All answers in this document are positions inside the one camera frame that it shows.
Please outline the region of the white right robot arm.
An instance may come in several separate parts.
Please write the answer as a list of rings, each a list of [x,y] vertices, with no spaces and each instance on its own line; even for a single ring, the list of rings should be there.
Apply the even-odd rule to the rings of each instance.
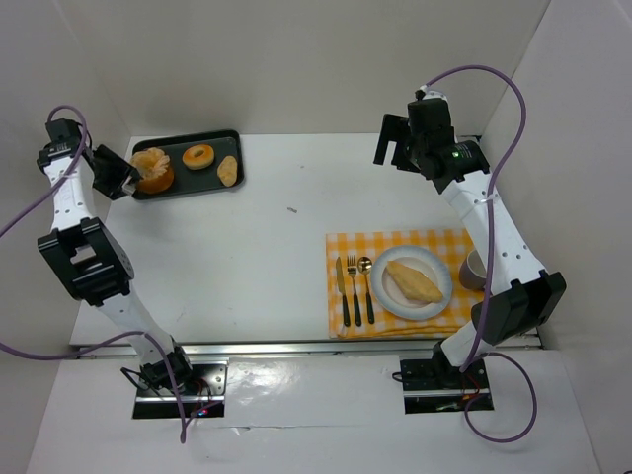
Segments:
[[[477,142],[456,141],[447,112],[385,115],[375,164],[384,163],[389,143],[396,145],[392,165],[434,184],[485,260],[483,301],[472,307],[469,323],[433,349],[432,374],[445,381],[499,343],[547,322],[567,284],[528,249],[497,193],[498,171]]]

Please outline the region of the long oval bread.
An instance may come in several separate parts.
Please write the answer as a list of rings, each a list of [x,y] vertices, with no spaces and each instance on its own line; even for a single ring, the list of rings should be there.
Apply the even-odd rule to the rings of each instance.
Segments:
[[[424,303],[442,302],[443,293],[422,272],[397,261],[388,261],[386,271],[408,300]]]

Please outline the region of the orange flower-shaped bread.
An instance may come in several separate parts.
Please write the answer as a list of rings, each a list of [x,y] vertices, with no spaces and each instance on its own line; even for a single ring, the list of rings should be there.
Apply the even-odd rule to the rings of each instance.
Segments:
[[[140,193],[155,195],[167,191],[174,183],[175,172],[170,157],[160,148],[135,152],[130,164],[138,171]]]

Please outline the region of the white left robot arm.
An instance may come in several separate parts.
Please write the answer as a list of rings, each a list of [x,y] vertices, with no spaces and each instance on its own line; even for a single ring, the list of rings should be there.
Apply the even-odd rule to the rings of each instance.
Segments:
[[[144,384],[176,391],[192,379],[192,365],[182,346],[158,326],[140,300],[129,256],[93,209],[94,190],[122,198],[133,194],[141,175],[104,145],[83,151],[73,164],[78,150],[77,138],[60,138],[39,153],[39,167],[58,186],[51,230],[38,238],[39,252],[71,297],[95,308],[127,334]]]

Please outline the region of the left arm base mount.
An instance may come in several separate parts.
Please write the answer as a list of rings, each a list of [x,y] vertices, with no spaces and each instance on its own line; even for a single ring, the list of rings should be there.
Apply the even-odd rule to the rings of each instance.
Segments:
[[[169,388],[150,388],[140,372],[122,368],[121,373],[135,387],[132,417],[135,420],[178,419],[180,412]],[[222,418],[225,408],[228,361],[195,362],[192,379],[179,390],[186,418]]]

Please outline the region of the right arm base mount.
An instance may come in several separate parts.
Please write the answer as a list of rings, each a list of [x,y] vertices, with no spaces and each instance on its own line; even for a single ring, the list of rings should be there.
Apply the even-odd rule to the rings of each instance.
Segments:
[[[403,390],[404,410],[412,414],[493,411],[487,369],[482,360],[465,372],[439,374],[429,359],[401,359],[400,370],[391,375]]]

